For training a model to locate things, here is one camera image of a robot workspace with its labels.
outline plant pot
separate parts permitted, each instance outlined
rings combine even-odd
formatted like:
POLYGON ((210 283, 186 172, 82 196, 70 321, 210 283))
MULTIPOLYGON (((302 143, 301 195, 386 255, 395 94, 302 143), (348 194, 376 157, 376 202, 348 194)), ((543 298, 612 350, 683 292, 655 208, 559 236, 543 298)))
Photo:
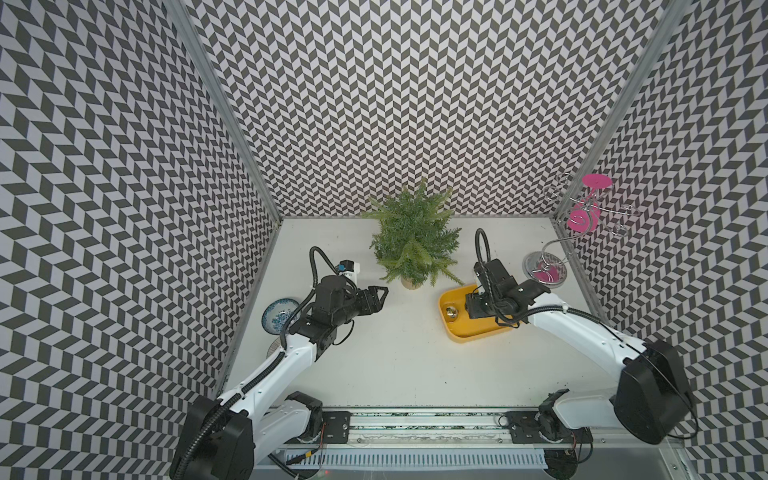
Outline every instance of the plant pot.
POLYGON ((405 279, 403 277, 400 277, 400 283, 402 283, 402 285, 408 290, 416 290, 417 288, 419 288, 419 286, 421 286, 421 285, 416 286, 413 284, 411 280, 405 279))

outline yellow tray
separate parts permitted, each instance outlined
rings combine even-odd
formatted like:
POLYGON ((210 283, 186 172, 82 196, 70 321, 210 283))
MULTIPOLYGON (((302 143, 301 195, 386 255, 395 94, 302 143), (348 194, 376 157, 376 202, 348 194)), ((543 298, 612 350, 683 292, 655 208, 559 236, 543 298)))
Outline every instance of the yellow tray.
POLYGON ((448 332, 448 336, 454 342, 469 342, 501 333, 505 329, 509 330, 508 327, 496 325, 496 321, 492 316, 478 319, 469 318, 469 313, 467 313, 465 305, 465 297, 467 293, 471 293, 475 287, 476 285, 466 285, 449 290, 443 293, 438 301, 442 324, 445 325, 445 330, 448 332), (455 319, 450 318, 446 312, 446 309, 450 306, 458 310, 458 315, 455 319))

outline mounting plate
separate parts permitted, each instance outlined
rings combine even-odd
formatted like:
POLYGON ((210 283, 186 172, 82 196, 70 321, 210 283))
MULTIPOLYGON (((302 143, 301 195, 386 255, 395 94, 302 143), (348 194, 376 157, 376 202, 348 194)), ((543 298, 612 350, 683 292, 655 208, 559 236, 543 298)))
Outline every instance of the mounting plate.
MULTIPOLYGON (((349 439, 349 418, 352 416, 347 411, 332 411, 326 412, 323 410, 323 423, 326 424, 325 432, 323 433, 323 444, 331 443, 346 443, 349 439)), ((286 442, 286 445, 301 444, 297 439, 291 439, 286 442)))
MULTIPOLYGON (((549 445, 570 445, 573 438, 562 439, 560 442, 550 442, 539 435, 539 424, 536 420, 538 410, 525 412, 506 412, 504 417, 507 425, 503 425, 512 436, 512 443, 546 443, 549 445)), ((592 434, 588 429, 570 430, 576 437, 576 443, 592 443, 592 434)))

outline ventilation grille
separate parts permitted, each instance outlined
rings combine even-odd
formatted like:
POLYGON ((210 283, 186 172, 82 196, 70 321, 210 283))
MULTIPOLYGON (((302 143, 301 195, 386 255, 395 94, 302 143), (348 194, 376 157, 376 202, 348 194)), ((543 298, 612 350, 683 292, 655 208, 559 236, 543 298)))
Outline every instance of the ventilation grille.
MULTIPOLYGON (((323 453, 323 467, 341 470, 460 470, 470 468, 541 469, 547 468, 540 449, 353 449, 323 453)), ((292 465, 292 468, 318 468, 320 455, 292 465)))

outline potted plant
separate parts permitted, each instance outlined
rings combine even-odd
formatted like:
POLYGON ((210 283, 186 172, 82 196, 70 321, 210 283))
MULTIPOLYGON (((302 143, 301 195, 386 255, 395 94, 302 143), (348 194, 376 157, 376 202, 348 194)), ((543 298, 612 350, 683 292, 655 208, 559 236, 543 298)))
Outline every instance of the potted plant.
POLYGON ((427 279, 435 285, 439 274, 461 284, 449 266, 456 264, 450 256, 458 247, 460 228, 446 227, 452 210, 443 210, 451 197, 451 190, 427 195, 426 184, 411 192, 404 188, 398 197, 383 203, 371 199, 377 209, 364 213, 363 218, 375 218, 381 231, 373 236, 371 248, 376 252, 379 265, 386 268, 382 280, 391 282, 400 277, 411 290, 419 288, 427 279))

